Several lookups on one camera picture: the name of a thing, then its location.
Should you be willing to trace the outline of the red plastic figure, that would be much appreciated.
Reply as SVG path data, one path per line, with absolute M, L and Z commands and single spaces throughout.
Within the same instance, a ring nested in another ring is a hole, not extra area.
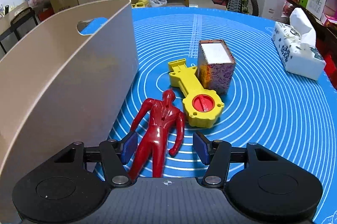
M 144 100 L 130 130 L 135 132 L 146 113 L 150 114 L 148 127 L 138 145 L 132 166 L 128 172 L 131 180 L 136 180 L 143 166 L 152 156 L 152 177 L 160 178 L 163 174 L 166 154 L 177 155 L 185 133 L 185 114 L 173 105 L 175 93 L 168 89 L 163 92 L 161 100 L 148 98 Z M 167 140 L 171 128 L 175 126 L 177 137 L 171 149 L 167 149 Z

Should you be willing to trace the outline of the beige plastic storage bin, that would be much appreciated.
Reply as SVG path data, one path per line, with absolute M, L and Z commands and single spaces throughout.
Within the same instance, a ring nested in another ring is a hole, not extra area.
M 1 59 L 1 222 L 15 184 L 67 145 L 106 140 L 138 71 L 130 0 L 56 13 Z

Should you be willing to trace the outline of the yellow toy wrench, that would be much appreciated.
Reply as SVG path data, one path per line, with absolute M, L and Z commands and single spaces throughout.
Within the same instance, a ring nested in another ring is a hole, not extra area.
M 197 78 L 198 68 L 188 67 L 186 59 L 168 63 L 170 85 L 184 95 L 183 109 L 192 127 L 211 128 L 221 116 L 225 104 L 215 90 L 205 89 Z

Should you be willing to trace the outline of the blue silicone mat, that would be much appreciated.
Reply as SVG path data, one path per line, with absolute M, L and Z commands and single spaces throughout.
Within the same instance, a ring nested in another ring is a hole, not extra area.
M 197 64 L 201 40 L 222 39 L 236 60 L 225 105 L 211 139 L 235 147 L 256 142 L 314 174 L 323 195 L 315 223 L 336 222 L 336 90 L 285 71 L 269 19 L 203 8 L 147 8 L 132 12 L 138 73 L 110 131 L 121 139 L 147 98 L 170 87 L 168 63 Z

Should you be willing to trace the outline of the patterned square box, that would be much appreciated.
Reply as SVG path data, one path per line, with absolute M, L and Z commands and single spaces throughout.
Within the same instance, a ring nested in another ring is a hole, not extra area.
M 222 39 L 201 40 L 198 47 L 198 79 L 219 96 L 228 93 L 236 60 Z

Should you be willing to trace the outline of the floral tissue pack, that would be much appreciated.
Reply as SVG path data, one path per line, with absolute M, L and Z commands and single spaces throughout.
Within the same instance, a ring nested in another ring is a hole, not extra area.
M 301 8 L 290 15 L 290 24 L 276 22 L 272 40 L 285 70 L 317 81 L 326 62 L 316 48 L 316 31 Z

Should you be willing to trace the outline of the yellow oil jug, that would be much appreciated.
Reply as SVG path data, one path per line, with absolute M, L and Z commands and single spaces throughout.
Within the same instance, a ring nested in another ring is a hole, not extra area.
M 132 4 L 132 8 L 147 8 L 149 4 L 149 0 L 138 0 L 137 3 Z

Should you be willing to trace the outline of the black metal shelf rack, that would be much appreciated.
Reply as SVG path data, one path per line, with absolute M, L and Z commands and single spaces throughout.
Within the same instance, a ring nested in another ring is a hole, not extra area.
M 35 11 L 28 6 L 9 12 L 1 18 L 1 56 L 5 55 L 29 31 L 38 26 Z

